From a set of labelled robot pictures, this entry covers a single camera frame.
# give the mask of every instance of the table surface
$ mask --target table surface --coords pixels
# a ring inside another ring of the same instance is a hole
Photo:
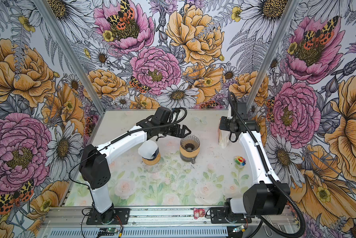
[[[107,111],[92,142],[99,145],[120,136],[136,122],[153,115],[153,110]],[[225,149],[218,143],[220,117],[226,110],[189,110],[181,122],[200,140],[196,163],[187,163],[179,155],[179,138],[160,138],[160,171],[149,173],[138,154],[137,145],[109,165],[109,194],[114,206],[195,206],[222,205],[226,198],[242,197],[251,186],[251,168],[235,163],[240,145],[229,142]],[[77,180],[82,182],[80,174]],[[92,198],[86,186],[73,184],[64,206],[89,206]]]

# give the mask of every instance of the pink peony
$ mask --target pink peony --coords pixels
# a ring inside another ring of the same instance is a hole
[[[318,83],[326,77],[337,66],[343,55],[338,54],[341,47],[339,44],[345,33],[345,31],[339,32],[340,21],[339,17],[333,30],[334,36],[329,42],[305,50],[304,32],[309,30],[317,32],[327,24],[327,22],[321,23],[321,20],[314,22],[314,18],[310,20],[309,17],[305,17],[289,39],[288,54],[280,63],[281,69],[296,79],[306,80],[310,84]]]
[[[130,60],[133,77],[151,88],[149,93],[160,95],[161,90],[180,81],[179,62],[173,54],[150,47],[141,50]]]
[[[279,134],[290,141],[293,148],[306,145],[318,130],[321,112],[316,107],[314,89],[305,82],[283,84],[275,97],[273,107],[274,123],[270,123],[273,135]]]
[[[11,113],[0,119],[0,195],[18,191],[30,179],[35,186],[45,180],[51,139],[46,125],[28,114]]]
[[[154,40],[154,22],[152,17],[147,18],[146,13],[142,11],[140,4],[137,7],[129,0],[130,7],[134,9],[134,20],[131,20],[126,25],[125,30],[117,30],[111,28],[111,24],[107,18],[112,15],[118,15],[120,11],[120,4],[116,7],[112,4],[109,8],[103,5],[103,8],[94,9],[94,18],[96,31],[105,37],[103,41],[108,41],[110,45],[109,53],[115,56],[128,54],[131,51],[138,51],[149,46]]]

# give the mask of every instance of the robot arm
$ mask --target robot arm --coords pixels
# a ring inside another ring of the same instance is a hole
[[[177,124],[185,117],[177,121],[176,118],[179,111],[180,108],[175,108],[171,111],[165,107],[159,107],[154,115],[139,121],[130,131],[116,139],[97,147],[91,144],[85,147],[79,171],[85,183],[90,187],[95,212],[99,213],[103,224],[108,224],[114,219],[114,206],[110,200],[107,185],[111,178],[108,165],[125,151],[149,140],[153,136],[161,134],[163,136],[184,138],[189,135],[191,131],[185,125],[180,128],[180,125]],[[153,146],[145,146],[149,151],[139,150],[139,154],[147,160],[154,160],[158,154],[156,143],[153,141],[148,142],[148,144],[152,143],[154,144]]]
[[[246,123],[245,126],[252,131],[260,148],[263,148],[260,128],[255,121],[247,119],[246,104],[244,102],[237,102],[237,111],[243,117]],[[230,131],[229,140],[241,145],[240,155],[248,159],[253,179],[252,187],[244,193],[242,198],[232,198],[225,202],[225,213],[230,216],[229,219],[232,220],[231,216],[237,216],[236,214],[248,214],[250,216],[281,214],[287,200],[275,188],[268,177],[268,174],[270,174],[275,181],[278,183],[280,181],[271,167],[265,150],[262,149],[262,154],[269,169],[268,173],[265,171],[257,146],[253,142],[251,135],[242,125],[241,120],[235,118],[231,108],[229,109],[228,117],[221,118],[219,129]],[[288,184],[280,183],[280,185],[288,194],[290,193]]]

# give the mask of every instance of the rose pattern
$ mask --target rose pattern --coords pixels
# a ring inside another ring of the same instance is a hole
[[[160,95],[161,90],[180,81],[179,62],[173,54],[150,47],[140,51],[130,60],[133,77],[151,88],[149,93]]]
[[[316,107],[317,96],[314,89],[304,82],[285,82],[275,97],[273,115],[275,122],[270,124],[271,133],[279,134],[290,141],[293,148],[308,143],[314,131],[318,130],[321,112]]]
[[[38,186],[49,173],[45,167],[50,131],[25,113],[0,119],[0,195],[19,190],[30,179]]]

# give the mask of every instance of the yellow flower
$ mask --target yellow flower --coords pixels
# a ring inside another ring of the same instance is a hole
[[[292,54],[294,54],[294,51],[295,51],[295,49],[297,48],[297,43],[296,42],[293,42],[293,43],[291,43],[290,45],[289,45],[289,49],[287,50],[287,52],[290,54],[290,55],[292,55]]]
[[[116,76],[111,71],[102,69],[93,70],[88,73],[88,79],[95,88],[99,98],[103,95],[116,99],[118,96],[128,94],[128,86],[126,81]],[[87,91],[83,90],[84,95],[88,98]]]
[[[356,182],[356,76],[339,84],[339,103],[331,101],[331,105],[342,116],[336,130],[325,134],[325,142],[337,156],[344,177]]]
[[[239,75],[236,77],[237,83],[231,84],[229,86],[229,91],[233,92],[236,97],[241,98],[244,95],[248,95],[251,91],[251,88],[256,80],[257,71],[253,71],[252,73],[246,73],[243,75]],[[259,90],[255,97],[255,102],[262,107],[266,98],[268,97],[268,76],[265,75],[264,80],[259,87]]]
[[[322,202],[330,202],[330,191],[327,188],[323,188],[321,186],[318,187],[317,198]]]
[[[212,22],[211,16],[204,15],[202,10],[189,4],[184,6],[183,16],[175,11],[169,17],[166,34],[174,40],[172,45],[182,45],[185,49],[186,63],[208,66],[222,54],[224,32],[220,31],[220,27],[205,36],[199,36]]]
[[[135,97],[135,100],[137,104],[143,108],[150,109],[160,107],[159,103],[154,98],[146,97],[143,94],[140,94],[139,97]]]
[[[13,238],[14,225],[7,224],[5,221],[0,223],[0,238]]]
[[[88,58],[91,58],[91,54],[90,54],[90,52],[88,51],[87,48],[84,48],[84,53]]]
[[[307,145],[305,147],[304,163],[299,165],[305,183],[302,187],[290,189],[290,196],[297,202],[299,209],[316,219],[321,214],[320,223],[330,227],[340,216],[345,216],[347,223],[343,232],[354,226],[356,218],[356,200],[347,193],[351,193],[345,181],[337,179],[341,170],[337,161],[325,151],[321,145]]]
[[[210,100],[216,91],[220,91],[221,81],[225,83],[225,77],[223,75],[223,68],[204,68],[202,65],[194,65],[186,68],[186,71],[182,73],[189,80],[194,81],[191,88],[198,88],[199,94],[196,95],[197,104]]]
[[[232,20],[235,20],[235,22],[240,21],[241,20],[241,18],[240,18],[241,12],[242,12],[241,7],[233,7],[232,15],[231,15]]]
[[[68,110],[68,111],[72,111],[74,109],[74,105],[72,104],[71,101],[67,101],[64,103],[64,107]]]
[[[42,193],[31,201],[30,207],[34,211],[28,213],[26,216],[32,220],[36,220],[46,215],[51,207],[59,206],[67,187],[68,182],[66,181],[56,181],[55,183],[48,184],[42,190]]]
[[[82,102],[73,94],[68,84],[64,83],[62,89],[59,87],[57,96],[48,97],[42,107],[43,122],[51,125],[61,123],[64,130],[67,122],[71,121],[75,123],[75,129],[83,135],[85,119],[81,107]]]
[[[114,41],[113,34],[111,31],[105,30],[103,33],[104,40],[107,42]]]
[[[268,130],[266,128],[266,118],[260,115],[258,118],[257,116],[255,116],[254,118],[252,118],[252,120],[255,120],[258,127],[260,128],[261,142],[262,145],[265,146],[266,137],[268,136]]]
[[[28,19],[27,17],[19,16],[19,17],[18,17],[18,20],[19,20],[19,22],[23,25],[23,28],[24,28],[26,31],[35,32],[34,26],[32,26],[32,25],[29,24],[29,19]]]
[[[55,93],[53,71],[43,61],[42,56],[34,48],[27,45],[25,48],[24,65],[21,68],[18,80],[15,79],[14,50],[9,39],[0,40],[0,103],[6,101],[10,94],[21,95],[30,102],[30,107],[37,107],[45,97]]]

